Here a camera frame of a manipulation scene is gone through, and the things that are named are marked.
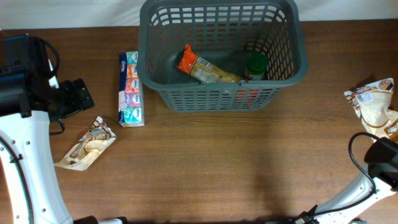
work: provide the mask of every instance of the orange plastic package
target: orange plastic package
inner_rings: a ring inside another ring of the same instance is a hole
[[[189,44],[185,46],[184,55],[177,68],[202,83],[237,83],[243,80],[199,57],[193,53]]]

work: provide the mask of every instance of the green bottle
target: green bottle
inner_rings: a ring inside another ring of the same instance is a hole
[[[248,80],[262,80],[266,73],[268,62],[267,56],[254,52],[246,62],[244,76]]]

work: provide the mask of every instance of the wooden table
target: wooden table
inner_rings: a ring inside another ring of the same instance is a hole
[[[65,119],[64,134],[50,137],[55,162],[96,116],[118,136],[88,170],[56,167],[73,218],[220,222],[294,217],[332,198],[359,172],[347,145],[354,133],[364,131],[343,92],[363,80],[392,77],[398,82],[397,20],[302,25],[308,75],[284,88],[266,108],[176,113],[156,91],[145,88],[146,125],[125,129],[118,124],[118,54],[137,50],[138,27],[1,34],[30,33],[50,41],[61,56],[59,80],[82,77],[96,103]],[[356,142],[359,161],[370,145],[370,139]],[[0,176],[0,222],[9,223],[11,204]],[[395,223],[397,199],[377,203],[361,218]]]

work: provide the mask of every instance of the food package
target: food package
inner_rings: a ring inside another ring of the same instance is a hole
[[[367,132],[398,142],[398,112],[388,109],[393,88],[393,79],[387,78],[355,91],[346,91],[344,95]]]
[[[144,91],[137,74],[138,52],[119,55],[119,124],[126,127],[144,125]]]
[[[193,53],[189,44],[185,47],[184,55],[177,68],[202,83],[237,83],[243,80],[199,57]]]
[[[80,143],[74,145],[67,155],[54,165],[66,169],[86,170],[115,140],[116,135],[101,117],[97,117],[79,140]]]

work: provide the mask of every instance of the basket rim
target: basket rim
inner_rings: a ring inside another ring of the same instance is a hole
[[[151,9],[154,5],[165,2],[164,0],[147,0],[141,7],[140,10],[140,25],[139,25],[139,49],[138,49],[138,62],[137,62],[137,71],[138,76],[143,84],[148,86],[151,89],[157,91],[171,91],[176,89],[233,89],[233,88],[282,88],[285,86],[290,86],[298,83],[303,80],[308,71],[308,59],[307,54],[305,53],[305,45],[304,45],[304,35],[302,32],[302,27],[299,19],[299,10],[297,8],[296,3],[293,0],[280,0],[287,3],[290,6],[293,15],[293,26],[294,26],[294,35],[296,37],[296,48],[299,56],[298,70],[296,74],[287,80],[259,80],[253,81],[249,80],[248,82],[241,81],[239,83],[178,83],[178,84],[160,84],[152,81],[149,78],[146,70],[144,69],[146,65],[145,60],[140,60],[140,58],[146,58],[146,51],[143,49],[147,48],[147,26],[149,25],[150,16],[148,16],[148,10]],[[262,3],[267,2],[263,1],[245,1],[245,0],[229,0],[228,4],[234,3]],[[180,1],[181,5],[191,6],[190,1]],[[220,6],[222,4],[214,3],[213,0],[209,0],[208,6]]]

